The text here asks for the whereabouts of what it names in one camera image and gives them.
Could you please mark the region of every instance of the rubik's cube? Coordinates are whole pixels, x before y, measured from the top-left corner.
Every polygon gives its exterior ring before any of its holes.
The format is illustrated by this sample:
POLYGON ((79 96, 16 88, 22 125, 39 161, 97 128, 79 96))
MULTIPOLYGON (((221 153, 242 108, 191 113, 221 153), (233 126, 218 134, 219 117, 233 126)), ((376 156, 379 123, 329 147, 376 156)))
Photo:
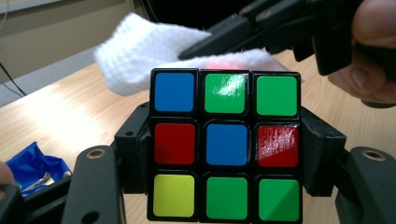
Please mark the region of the rubik's cube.
POLYGON ((153 69, 148 219, 302 222, 298 73, 153 69))

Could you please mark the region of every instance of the white cloth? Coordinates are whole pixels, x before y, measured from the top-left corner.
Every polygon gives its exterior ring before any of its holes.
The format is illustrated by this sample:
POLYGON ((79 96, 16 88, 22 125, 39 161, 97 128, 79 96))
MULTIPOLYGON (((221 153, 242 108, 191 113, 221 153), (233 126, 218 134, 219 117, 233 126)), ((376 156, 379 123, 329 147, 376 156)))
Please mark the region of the white cloth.
POLYGON ((94 51, 106 85, 119 95, 149 89, 153 68, 286 70, 261 49, 181 61, 178 55, 211 34, 184 26, 154 23, 127 15, 113 35, 94 51))

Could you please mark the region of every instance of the cable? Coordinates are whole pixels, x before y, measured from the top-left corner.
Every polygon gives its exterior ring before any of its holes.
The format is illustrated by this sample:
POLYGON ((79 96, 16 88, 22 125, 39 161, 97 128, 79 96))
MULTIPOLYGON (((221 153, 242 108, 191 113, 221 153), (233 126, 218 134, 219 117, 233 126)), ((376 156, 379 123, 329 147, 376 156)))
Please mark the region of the cable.
POLYGON ((9 86, 7 86, 6 83, 3 83, 2 85, 3 85, 4 87, 6 87, 9 91, 12 91, 12 92, 14 92, 15 94, 19 95, 21 98, 23 97, 23 95, 21 95, 20 93, 18 93, 18 92, 16 92, 16 91, 12 90, 9 86))
POLYGON ((147 20, 150 20, 149 15, 148 15, 148 13, 147 13, 147 11, 146 11, 146 7, 145 7, 143 1, 140 0, 140 3, 139 3, 139 4, 140 4, 140 7, 142 8, 142 12, 143 12, 144 18, 147 19, 147 20))
POLYGON ((147 1, 141 0, 140 2, 142 3, 141 5, 143 6, 143 12, 145 14, 148 13, 147 19, 154 21, 154 22, 160 22, 157 18, 157 15, 154 12, 154 8, 153 8, 152 4, 150 3, 150 1, 149 0, 147 0, 147 1))
POLYGON ((7 69, 0 63, 0 67, 3 69, 3 71, 6 73, 7 77, 9 78, 9 80, 11 80, 12 83, 14 83, 15 87, 17 87, 17 89, 22 93, 23 96, 26 96, 26 92, 24 92, 23 90, 21 90, 21 88, 17 85, 17 83, 14 82, 14 79, 12 79, 12 77, 9 75, 7 69))
POLYGON ((6 1, 6 12, 4 13, 4 17, 3 17, 3 20, 2 20, 1 25, 0 25, 0 31, 3 29, 4 23, 6 21, 6 17, 7 17, 7 14, 8 14, 8 6, 9 6, 9 3, 8 3, 8 0, 7 0, 6 1))

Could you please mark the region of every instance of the wooden table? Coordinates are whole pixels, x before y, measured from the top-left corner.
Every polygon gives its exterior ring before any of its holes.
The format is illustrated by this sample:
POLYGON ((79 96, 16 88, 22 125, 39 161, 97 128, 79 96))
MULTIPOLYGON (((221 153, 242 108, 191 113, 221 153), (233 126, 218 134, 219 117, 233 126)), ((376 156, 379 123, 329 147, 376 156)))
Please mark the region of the wooden table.
MULTIPOLYGON (((297 63, 291 52, 285 51, 276 58, 290 71, 301 73, 303 106, 345 134, 347 149, 374 147, 396 158, 396 107, 372 109, 363 105, 321 77, 313 57, 297 63)), ((113 93, 97 64, 90 65, 0 108, 0 160, 9 160, 37 141, 45 154, 63 158, 73 169, 79 152, 109 145, 134 109, 148 99, 147 91, 128 97, 113 93)), ((144 195, 125 195, 129 223, 149 223, 146 199, 144 195)), ((304 223, 338 222, 334 197, 304 194, 304 223)))

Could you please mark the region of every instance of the hand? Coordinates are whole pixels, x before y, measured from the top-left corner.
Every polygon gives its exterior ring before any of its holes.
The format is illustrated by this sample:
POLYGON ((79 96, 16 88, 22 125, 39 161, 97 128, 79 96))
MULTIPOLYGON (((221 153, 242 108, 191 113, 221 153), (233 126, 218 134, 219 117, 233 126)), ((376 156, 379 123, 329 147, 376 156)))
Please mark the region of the hand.
MULTIPOLYGON (((396 49, 395 12, 396 0, 364 0, 352 22, 353 41, 396 49)), ((396 103, 396 82, 386 80, 383 70, 357 49, 352 53, 352 64, 328 75, 330 82, 364 101, 396 103)))
POLYGON ((0 161, 0 185, 12 185, 14 181, 14 175, 9 167, 0 161))

